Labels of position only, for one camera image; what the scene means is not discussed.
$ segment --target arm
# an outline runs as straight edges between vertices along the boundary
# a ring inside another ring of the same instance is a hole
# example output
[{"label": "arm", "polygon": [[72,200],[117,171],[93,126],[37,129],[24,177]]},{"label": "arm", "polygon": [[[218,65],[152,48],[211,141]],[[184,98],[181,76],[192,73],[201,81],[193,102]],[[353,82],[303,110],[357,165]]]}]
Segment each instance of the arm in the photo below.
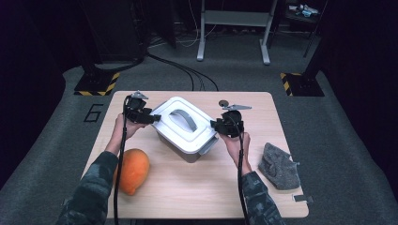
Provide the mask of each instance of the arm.
[{"label": "arm", "polygon": [[[224,140],[229,156],[235,165],[239,162],[240,140],[239,137],[230,138],[219,134]],[[243,161],[242,161],[242,191],[246,200],[249,221],[254,224],[284,224],[281,214],[275,202],[268,195],[267,186],[263,183],[256,172],[252,171],[249,163],[250,135],[244,132],[243,139]]]},{"label": "arm", "polygon": [[[128,120],[126,139],[145,126],[133,124]],[[116,118],[114,131],[105,151],[97,157],[84,174],[71,200],[62,209],[56,224],[103,224],[105,222],[122,135],[123,114],[120,114]]]}]

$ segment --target wooden table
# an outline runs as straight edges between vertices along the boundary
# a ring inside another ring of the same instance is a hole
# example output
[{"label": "wooden table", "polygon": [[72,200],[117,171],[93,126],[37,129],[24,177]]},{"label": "wooden table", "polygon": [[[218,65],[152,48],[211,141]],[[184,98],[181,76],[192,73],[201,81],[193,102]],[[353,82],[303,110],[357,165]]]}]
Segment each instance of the wooden table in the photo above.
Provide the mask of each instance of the wooden table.
[{"label": "wooden table", "polygon": [[[115,119],[122,113],[126,96],[135,91],[116,92],[105,115],[98,138],[84,172],[104,150],[109,141]],[[219,101],[230,105],[252,106],[242,110],[245,131],[251,134],[249,161],[268,186],[269,195],[276,202],[282,217],[304,218],[309,210],[306,202],[295,202],[293,195],[301,195],[301,187],[288,191],[277,190],[258,171],[264,145],[272,143],[289,152],[283,128],[271,94],[265,92],[164,92],[141,91],[149,97],[147,108],[156,108],[172,97],[182,97],[213,119],[225,111]],[[160,141],[152,126],[138,130],[126,141],[126,150],[140,148],[150,160],[148,177],[133,196],[119,191],[120,218],[243,218],[237,192],[237,168],[229,157],[224,142],[219,141],[196,162],[188,163]],[[114,216],[112,192],[109,198],[108,218]]]}]

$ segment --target black cable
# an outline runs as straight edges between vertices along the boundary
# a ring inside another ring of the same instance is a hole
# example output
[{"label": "black cable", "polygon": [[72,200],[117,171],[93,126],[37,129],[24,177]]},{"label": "black cable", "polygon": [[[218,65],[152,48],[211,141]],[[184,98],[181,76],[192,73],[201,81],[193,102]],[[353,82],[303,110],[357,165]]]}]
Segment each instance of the black cable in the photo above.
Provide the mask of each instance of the black cable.
[{"label": "black cable", "polygon": [[240,151],[239,151],[239,161],[237,163],[237,189],[239,192],[239,198],[240,198],[240,204],[242,205],[242,210],[243,210],[243,216],[245,217],[245,223],[246,225],[250,225],[249,223],[249,217],[248,217],[248,212],[246,209],[246,203],[243,198],[243,187],[242,187],[242,164],[243,164],[243,156],[244,156],[244,150],[243,150],[243,137],[244,133],[240,132],[239,127],[237,126],[237,123],[234,121],[234,119],[227,115],[229,119],[232,121],[234,124],[234,127],[237,129],[237,133],[239,134],[239,142],[240,142]]},{"label": "black cable", "polygon": [[[169,62],[167,62],[167,60],[162,59],[162,58],[159,58],[159,57],[157,57],[157,56],[154,56],[154,55],[151,55],[151,54],[150,54],[148,57],[151,57],[151,58],[156,57],[156,58],[153,58],[153,59],[158,60],[158,61],[161,61],[161,62],[163,62],[163,63],[165,63],[165,64],[169,64]],[[191,86],[192,86],[192,91],[193,91],[193,90],[194,90],[194,85],[193,85],[193,77],[192,77],[192,75],[191,75],[187,70],[185,70],[185,69],[183,69],[183,68],[181,68],[181,67],[179,67],[179,66],[177,66],[177,65],[172,65],[172,66],[174,66],[174,67],[176,67],[176,68],[179,68],[179,69],[183,70],[184,72],[186,72],[186,73],[188,74],[188,76],[190,76],[190,78],[191,78]]]},{"label": "black cable", "polygon": [[214,84],[214,86],[216,87],[216,90],[219,91],[218,85],[217,85],[213,80],[211,80],[208,76],[206,76],[205,74],[203,74],[203,73],[201,73],[201,72],[198,72],[198,71],[196,71],[196,70],[194,70],[194,69],[192,69],[192,68],[189,68],[189,67],[182,66],[182,65],[180,65],[180,64],[178,64],[178,63],[175,63],[175,62],[172,62],[172,61],[169,61],[169,60],[166,60],[166,59],[159,58],[158,56],[155,56],[155,55],[153,55],[153,54],[151,54],[151,53],[149,53],[149,52],[147,52],[146,55],[147,55],[148,57],[151,57],[151,58],[153,58],[153,59],[155,59],[155,60],[158,60],[158,61],[161,61],[161,62],[163,62],[163,63],[169,64],[169,65],[174,66],[174,67],[176,67],[176,68],[180,68],[180,69],[188,70],[189,72],[192,72],[193,74],[195,74],[195,75],[199,78],[199,80],[200,80],[200,82],[201,82],[201,86],[204,87],[204,85],[203,85],[203,80],[199,77],[199,75],[200,75],[200,76],[203,76],[203,77],[207,78],[209,81],[211,81],[211,82]]},{"label": "black cable", "polygon": [[125,116],[125,106],[127,100],[130,98],[130,96],[127,96],[124,100],[123,103],[123,135],[122,135],[122,141],[120,143],[120,153],[119,153],[119,161],[117,164],[117,175],[116,175],[116,181],[115,181],[115,191],[114,191],[114,211],[115,211],[115,225],[119,224],[119,218],[117,214],[117,194],[119,191],[119,183],[120,183],[120,175],[122,173],[122,166],[123,166],[123,156],[124,156],[124,149],[125,149],[125,143],[126,143],[126,135],[127,135],[127,117]]},{"label": "black cable", "polygon": [[[155,60],[158,60],[160,62],[163,62],[165,64],[169,64],[171,66],[174,66],[174,67],[179,68],[179,69],[183,70],[184,72],[186,72],[188,74],[188,76],[190,76],[190,78],[191,78],[192,91],[194,90],[193,77],[189,73],[189,71],[187,71],[186,69],[183,68],[183,66],[181,66],[180,64],[177,64],[177,63],[174,63],[174,62],[159,58],[158,56],[155,56],[155,55],[152,55],[152,54],[149,54],[149,53],[147,55],[148,55],[148,57],[151,57],[151,58],[153,58]],[[202,86],[204,86],[203,85],[203,80],[197,74],[195,74],[195,75],[199,79],[199,82],[201,83],[201,86],[199,87],[199,90],[202,90]]]}]

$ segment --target white lid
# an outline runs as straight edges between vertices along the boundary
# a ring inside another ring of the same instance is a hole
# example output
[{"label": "white lid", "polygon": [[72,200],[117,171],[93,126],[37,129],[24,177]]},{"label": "white lid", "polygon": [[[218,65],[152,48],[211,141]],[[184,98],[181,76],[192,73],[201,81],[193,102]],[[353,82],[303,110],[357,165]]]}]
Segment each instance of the white lid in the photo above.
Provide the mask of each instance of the white lid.
[{"label": "white lid", "polygon": [[161,120],[152,126],[181,151],[196,153],[216,135],[210,116],[182,97],[172,97],[152,111]]}]

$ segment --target yellow and black tape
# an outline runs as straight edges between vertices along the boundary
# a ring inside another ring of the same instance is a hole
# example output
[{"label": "yellow and black tape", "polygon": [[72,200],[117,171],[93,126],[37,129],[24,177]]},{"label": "yellow and black tape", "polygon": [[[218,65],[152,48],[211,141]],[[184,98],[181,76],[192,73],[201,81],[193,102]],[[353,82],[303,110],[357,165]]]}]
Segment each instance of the yellow and black tape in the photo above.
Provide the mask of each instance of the yellow and black tape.
[{"label": "yellow and black tape", "polygon": [[116,84],[117,78],[119,78],[119,76],[120,76],[120,73],[116,73],[112,77],[112,79],[111,79],[108,87],[106,88],[106,90],[104,89],[104,90],[101,90],[101,91],[89,91],[89,90],[87,90],[87,91],[75,91],[74,94],[77,95],[77,96],[109,96],[112,93],[112,90],[115,88],[115,84]]},{"label": "yellow and black tape", "polygon": [[287,80],[287,74],[295,75],[295,76],[301,76],[301,74],[300,73],[281,73],[281,78],[282,78],[282,82],[283,82],[284,91],[286,92],[286,94],[288,96],[293,96],[292,89],[291,89],[290,84],[289,84],[289,82]]}]

